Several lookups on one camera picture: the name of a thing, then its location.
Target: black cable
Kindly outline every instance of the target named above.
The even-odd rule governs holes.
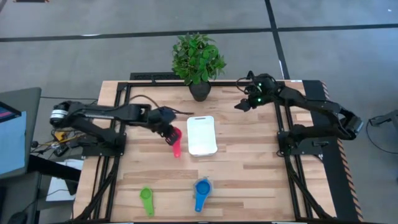
[[[47,146],[45,149],[43,149],[43,150],[40,150],[40,151],[36,151],[38,148],[36,148],[36,149],[34,149],[34,150],[32,150],[30,153],[38,153],[38,154],[44,154],[45,152],[47,152],[48,150],[50,150],[51,149],[51,146]]]
[[[239,85],[238,85],[239,81],[244,80],[244,79],[247,79],[247,77],[242,77],[242,78],[239,78],[238,80],[236,80],[236,88],[237,88],[239,91],[241,91],[242,93],[246,94],[246,92],[245,92],[244,90],[242,90],[242,89],[239,87]]]
[[[47,158],[47,160],[49,160],[52,157],[52,155],[54,155],[54,152],[55,152],[55,149],[52,151],[51,155]]]
[[[94,198],[91,200],[91,202],[86,206],[86,208],[83,210],[83,212],[76,217],[77,220],[86,220],[88,217],[90,217],[90,214],[93,212],[94,207],[97,205],[97,203],[101,200],[105,190],[108,188],[108,185],[111,183],[111,181],[116,178],[116,168],[119,165],[118,162],[114,162],[113,166],[111,168],[111,171],[109,172],[107,178],[105,178],[103,184],[101,187],[98,189],[97,193],[95,194]]]
[[[129,104],[130,101],[132,101],[133,99],[135,99],[135,98],[137,98],[137,97],[144,97],[144,98],[147,98],[149,101],[151,101],[153,104],[155,104],[155,106],[156,106],[157,108],[159,107],[159,105],[158,105],[153,99],[149,98],[149,97],[146,96],[146,95],[135,95],[135,96],[133,96],[133,97],[131,97],[131,98],[129,99],[129,102],[128,102],[128,103],[125,103],[125,104]]]
[[[93,186],[93,192],[91,193],[91,200],[94,198],[94,193],[95,193],[95,187],[97,184],[97,177],[98,177],[98,169],[100,168],[100,161],[101,161],[101,156],[98,156],[97,160],[97,167],[95,169],[95,177],[94,177],[94,186]]]
[[[288,163],[286,164],[286,169],[287,169],[287,175],[291,177],[296,186],[300,189],[301,193],[303,194],[303,197],[306,201],[308,201],[310,207],[315,211],[315,213],[318,215],[320,218],[332,218],[327,212],[324,211],[324,209],[318,204],[318,202],[315,200],[315,198],[311,195],[310,191],[307,189],[307,186],[302,183],[300,180],[298,174],[293,168],[292,161],[288,158]]]
[[[98,100],[95,98],[74,98],[74,97],[52,97],[52,96],[41,96],[44,99],[59,99],[59,100]]]
[[[371,122],[372,119],[378,118],[381,116],[375,116],[371,119],[368,120],[368,122],[366,123],[366,135],[368,136],[369,141],[373,144],[374,147],[380,149],[383,152],[389,153],[389,154],[398,154],[398,152],[391,152],[391,151],[387,151],[385,149],[383,149],[382,147],[378,146],[376,143],[374,143],[374,141],[371,139],[370,135],[369,135],[369,124]]]
[[[179,110],[176,110],[176,109],[168,107],[168,106],[165,106],[165,108],[168,108],[168,109],[172,110],[175,114],[185,114],[185,115],[193,115],[193,114],[195,114],[195,113],[192,113],[192,112],[181,112]]]
[[[36,148],[31,149],[30,153],[33,153],[33,152],[37,153],[38,152],[37,150],[39,150],[43,146],[46,146],[46,149],[50,147],[49,145],[46,145],[46,144],[39,144]]]
[[[45,196],[43,196],[43,197],[39,197],[39,198],[35,199],[33,202],[31,202],[30,204],[28,204],[28,205],[22,210],[22,212],[24,212],[25,210],[27,210],[27,208],[29,208],[29,206],[31,206],[33,203],[37,202],[38,200],[43,199],[43,198],[45,198],[45,197],[47,197],[47,196],[50,196],[50,195],[52,195],[52,194],[55,194],[55,193],[57,193],[58,191],[67,191],[67,192],[68,192],[69,190],[58,189],[58,190],[56,190],[56,191],[54,191],[54,192],[49,193],[48,195],[45,195]]]

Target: black floor stripe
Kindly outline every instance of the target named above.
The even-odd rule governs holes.
[[[374,24],[374,25],[352,25],[352,26],[315,26],[315,27],[280,27],[280,28],[278,28],[278,32],[388,29],[388,28],[398,28],[398,24]]]
[[[269,22],[271,23],[272,35],[274,36],[276,52],[278,54],[279,63],[280,63],[281,69],[282,69],[282,75],[283,75],[282,78],[290,79],[290,75],[289,75],[289,72],[288,72],[287,66],[286,66],[284,51],[282,49],[282,44],[280,42],[280,38],[279,38],[279,34],[278,34],[276,22],[275,22],[274,11],[272,10],[270,0],[265,0],[265,2],[266,2],[266,6],[267,6]]]
[[[165,32],[137,32],[123,34],[87,34],[87,35],[60,35],[47,37],[10,37],[0,38],[0,42],[25,42],[25,41],[49,41],[49,40],[91,40],[91,39],[112,39],[131,37],[166,37],[175,35],[190,34],[247,34],[271,32],[271,28],[247,28],[247,29],[214,29],[214,30],[180,30]]]

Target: black plant pot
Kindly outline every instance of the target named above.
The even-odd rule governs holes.
[[[193,98],[198,101],[204,101],[209,95],[211,90],[210,82],[200,82],[199,84],[189,84],[189,91],[191,92]]]

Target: green measuring spoon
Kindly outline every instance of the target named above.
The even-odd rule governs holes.
[[[153,217],[155,215],[155,212],[154,212],[154,205],[152,204],[152,190],[148,187],[144,187],[141,190],[139,197],[141,198],[144,204],[144,209],[147,212],[147,216]]]

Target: pink object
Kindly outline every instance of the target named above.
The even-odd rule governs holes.
[[[178,139],[173,145],[173,152],[174,152],[174,157],[179,158],[181,156],[181,137],[182,137],[182,132],[178,128],[174,127],[174,131],[178,134]]]

